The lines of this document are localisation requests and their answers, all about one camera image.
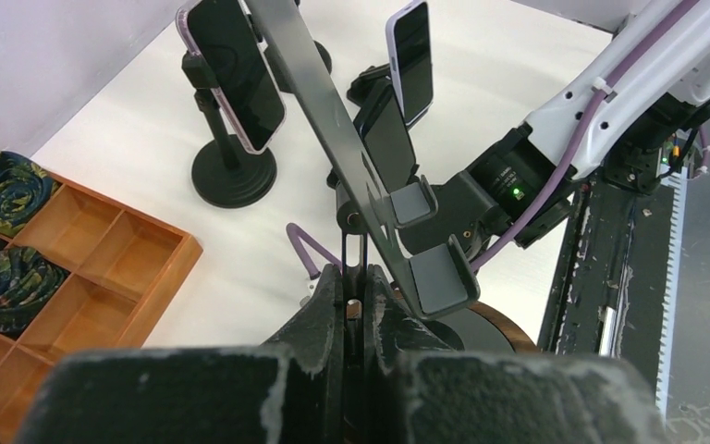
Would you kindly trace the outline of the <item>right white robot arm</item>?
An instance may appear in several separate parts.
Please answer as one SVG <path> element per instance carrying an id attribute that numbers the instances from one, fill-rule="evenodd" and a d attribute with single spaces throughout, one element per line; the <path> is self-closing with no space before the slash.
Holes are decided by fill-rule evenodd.
<path id="1" fill-rule="evenodd" d="M 573 188 L 615 156 L 653 151 L 710 116 L 710 1 L 650 1 L 562 91 L 437 187 L 439 211 L 400 231 L 411 253 L 455 236 L 483 264 L 569 216 Z"/>

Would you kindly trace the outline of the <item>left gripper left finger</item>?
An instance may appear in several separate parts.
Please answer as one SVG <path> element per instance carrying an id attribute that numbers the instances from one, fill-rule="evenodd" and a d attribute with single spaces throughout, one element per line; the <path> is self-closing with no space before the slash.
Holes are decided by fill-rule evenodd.
<path id="1" fill-rule="evenodd" d="M 62 359 L 19 443 L 340 443 L 343 279 L 324 268 L 257 346 L 100 349 Z"/>

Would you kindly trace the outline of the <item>dark blue case phone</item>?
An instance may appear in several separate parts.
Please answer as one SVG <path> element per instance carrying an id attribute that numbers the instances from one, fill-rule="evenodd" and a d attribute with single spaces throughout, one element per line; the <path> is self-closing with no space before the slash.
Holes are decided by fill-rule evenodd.
<path id="1" fill-rule="evenodd" d="M 390 80 L 377 80 L 353 124 L 388 192 L 411 183 L 416 154 Z"/>

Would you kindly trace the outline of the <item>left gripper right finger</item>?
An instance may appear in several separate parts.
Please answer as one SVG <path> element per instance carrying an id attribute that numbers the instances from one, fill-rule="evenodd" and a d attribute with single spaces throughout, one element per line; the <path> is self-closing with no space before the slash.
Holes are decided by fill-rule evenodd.
<path id="1" fill-rule="evenodd" d="M 361 435 L 368 443 L 664 443 L 629 364 L 538 352 L 457 351 L 372 265 L 364 289 Z"/>

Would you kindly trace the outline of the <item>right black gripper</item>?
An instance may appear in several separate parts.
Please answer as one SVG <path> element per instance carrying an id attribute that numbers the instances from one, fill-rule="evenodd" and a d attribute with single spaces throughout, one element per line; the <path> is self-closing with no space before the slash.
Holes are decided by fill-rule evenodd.
<path id="1" fill-rule="evenodd" d="M 434 216 L 399 231 L 405 249 L 421 253 L 454 235 L 467 258 L 483 248 L 486 235 L 481 219 L 490 209 L 490 198 L 469 172 L 461 171 L 443 185 L 433 185 L 438 203 Z"/>

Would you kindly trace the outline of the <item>wooden round base phone stand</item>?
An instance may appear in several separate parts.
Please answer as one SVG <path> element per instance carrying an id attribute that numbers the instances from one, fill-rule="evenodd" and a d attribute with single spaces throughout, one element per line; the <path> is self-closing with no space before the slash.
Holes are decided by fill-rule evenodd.
<path id="1" fill-rule="evenodd" d="M 303 55 L 314 49 L 313 39 L 293 2 L 251 1 L 249 9 L 267 42 L 276 50 L 287 54 L 299 50 Z M 474 304 L 479 293 L 478 285 L 456 240 L 447 240 L 410 257 L 404 255 L 398 245 L 398 228 L 414 225 L 435 212 L 436 201 L 429 184 L 421 181 L 398 191 L 386 190 L 324 68 L 301 74 L 295 80 L 294 90 L 347 196 L 361 215 L 366 228 L 362 240 L 371 241 L 382 257 L 383 264 L 378 266 L 385 272 L 399 303 L 427 328 L 429 320 Z M 335 266 L 340 269 L 343 279 L 345 309 L 342 383 L 344 439 L 340 443 L 368 443 L 361 435 L 366 363 L 363 295 L 366 273 L 372 264 L 362 262 L 354 268 Z M 533 351 L 529 346 L 512 340 L 509 353 L 522 352 Z"/>

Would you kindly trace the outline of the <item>lilac case phone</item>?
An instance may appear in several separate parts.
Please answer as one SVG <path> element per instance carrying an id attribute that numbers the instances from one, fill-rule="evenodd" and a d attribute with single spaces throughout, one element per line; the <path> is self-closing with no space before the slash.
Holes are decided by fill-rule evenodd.
<path id="1" fill-rule="evenodd" d="M 423 117 L 434 100 L 429 18 L 426 1 L 411 1 L 386 23 L 389 77 L 408 128 Z"/>

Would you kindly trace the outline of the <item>black folding phone stand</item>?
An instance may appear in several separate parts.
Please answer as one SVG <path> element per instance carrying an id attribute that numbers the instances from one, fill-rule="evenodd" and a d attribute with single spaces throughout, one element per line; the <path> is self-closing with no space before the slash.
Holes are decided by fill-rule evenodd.
<path id="1" fill-rule="evenodd" d="M 387 89 L 391 86 L 390 67 L 384 64 L 364 70 L 347 90 L 347 98 L 360 107 L 360 111 L 353 119 L 353 126 L 379 177 L 382 177 L 382 174 L 379 172 L 376 149 L 366 141 L 366 137 L 386 109 Z"/>

